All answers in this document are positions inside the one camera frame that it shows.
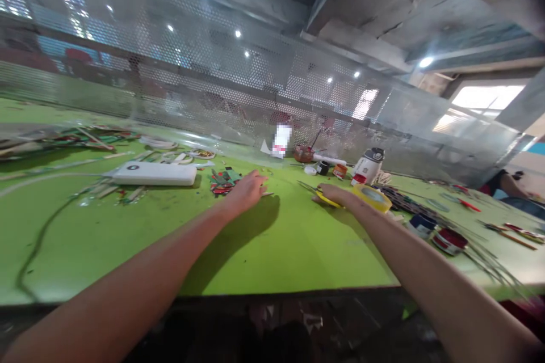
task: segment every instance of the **yellow scissors handle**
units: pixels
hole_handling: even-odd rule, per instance
[[[325,197],[323,195],[323,193],[321,192],[321,190],[319,189],[316,189],[316,195],[320,198],[320,200],[324,200],[327,204],[333,206],[333,207],[336,207],[336,208],[342,208],[341,205],[337,204],[336,202],[334,201],[331,201],[330,199],[328,199],[327,197]]]

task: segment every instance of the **black cable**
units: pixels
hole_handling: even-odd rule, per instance
[[[39,303],[38,297],[34,294],[34,292],[31,291],[29,287],[24,283],[24,277],[27,274],[27,269],[32,264],[32,262],[36,259],[38,256],[41,245],[45,238],[45,233],[47,233],[47,230],[49,229],[49,226],[55,220],[55,218],[66,208],[72,201],[77,199],[79,195],[72,196],[65,204],[63,204],[61,207],[59,207],[45,222],[45,224],[41,227],[40,231],[38,232],[36,243],[34,244],[34,248],[32,249],[30,255],[28,256],[27,260],[24,262],[23,266],[17,273],[17,278],[15,280],[15,287],[26,293],[34,303]]]

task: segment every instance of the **perforated metal mesh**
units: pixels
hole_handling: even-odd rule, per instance
[[[277,123],[291,123],[292,143],[304,145],[325,126],[316,147],[328,155],[355,162],[381,146],[392,171],[473,184],[527,142],[206,0],[23,0],[0,7],[0,27],[9,98],[255,146]]]

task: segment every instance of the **forearm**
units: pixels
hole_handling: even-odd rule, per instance
[[[32,327],[4,362],[117,362],[165,313],[195,260],[234,218],[216,205]]]
[[[521,189],[513,177],[509,174],[502,175],[500,179],[500,188],[509,197],[518,197],[519,199],[529,199],[530,195]]]
[[[535,336],[422,239],[355,196],[346,207],[365,227],[455,362],[513,362]]]

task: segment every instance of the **right hand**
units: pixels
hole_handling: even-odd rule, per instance
[[[352,196],[352,193],[348,190],[344,190],[332,184],[320,183],[318,188],[322,189],[322,193],[327,199],[330,199],[343,207],[346,207],[348,199]],[[315,202],[324,203],[318,196],[313,197],[313,200]]]
[[[263,183],[267,176],[262,176],[254,170],[237,182],[237,185],[229,192],[221,202],[227,211],[233,212],[235,216],[242,214],[255,206],[267,187]]]

